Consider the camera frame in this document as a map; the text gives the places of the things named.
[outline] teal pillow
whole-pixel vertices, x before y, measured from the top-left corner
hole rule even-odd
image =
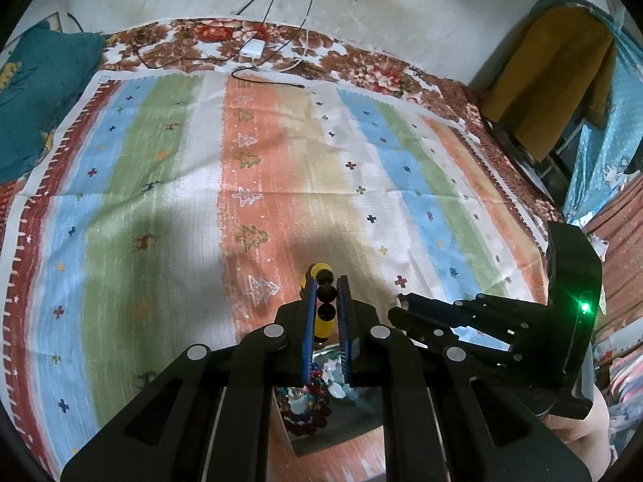
[[[45,20],[25,32],[0,69],[0,184],[33,169],[98,70],[104,38],[63,34]]]

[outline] red stripe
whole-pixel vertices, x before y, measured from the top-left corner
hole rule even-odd
[[[62,180],[73,162],[76,154],[85,140],[87,133],[92,125],[96,122],[98,112],[107,102],[110,96],[120,86],[120,82],[107,82],[99,86],[94,96],[89,100],[85,108],[80,112],[78,119],[65,132],[60,147],[54,154],[54,159],[49,163],[46,173],[41,181],[39,192],[36,196],[31,197],[25,203],[25,209],[20,219],[18,231],[25,233],[20,237],[20,245],[24,249],[16,249],[13,271],[9,282],[14,283],[7,289],[7,299],[4,311],[9,315],[4,315],[2,324],[9,328],[9,331],[3,330],[3,340],[11,344],[3,344],[2,352],[11,358],[11,361],[3,359],[4,368],[9,372],[17,371],[17,376],[6,374],[6,383],[9,386],[8,395],[14,422],[22,430],[23,440],[31,449],[43,467],[55,476],[49,462],[47,461],[44,441],[40,435],[37,420],[30,404],[30,386],[28,382],[28,363],[31,362],[30,354],[25,349],[28,338],[28,307],[31,296],[31,284],[39,268],[39,243],[42,236],[42,225],[51,196],[56,195],[62,184]],[[27,235],[31,236],[31,243],[27,243]]]

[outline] light blue polka dot fabric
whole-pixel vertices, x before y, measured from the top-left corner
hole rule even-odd
[[[612,30],[618,54],[606,127],[583,126],[563,206],[567,222],[580,225],[618,192],[643,138],[643,51],[612,20],[602,13],[594,15]]]

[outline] striped blanket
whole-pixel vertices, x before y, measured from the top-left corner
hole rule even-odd
[[[272,321],[312,262],[385,320],[404,292],[543,302],[542,246],[475,137],[420,106],[99,72],[8,214],[0,396],[58,478],[187,346]]]

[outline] green stripe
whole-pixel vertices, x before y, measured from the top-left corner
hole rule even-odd
[[[158,78],[126,134],[103,205],[88,230],[83,347],[101,425],[138,393],[136,384],[142,381],[136,375],[160,372],[174,358],[175,350],[162,342],[163,315],[158,312],[171,258],[161,251],[172,215],[163,206],[163,183],[173,178],[201,80],[180,74]],[[160,184],[141,192],[154,181]],[[149,241],[146,251],[134,251],[134,238],[150,233],[156,241]]]
[[[436,198],[451,233],[458,241],[469,268],[484,293],[506,297],[505,283],[489,254],[482,244],[482,234],[471,222],[459,196],[451,186],[451,180],[442,169],[424,152],[420,140],[408,128],[406,121],[389,104],[376,101],[375,104],[387,122],[388,129],[395,134],[399,143],[416,159],[422,169],[426,184]]]

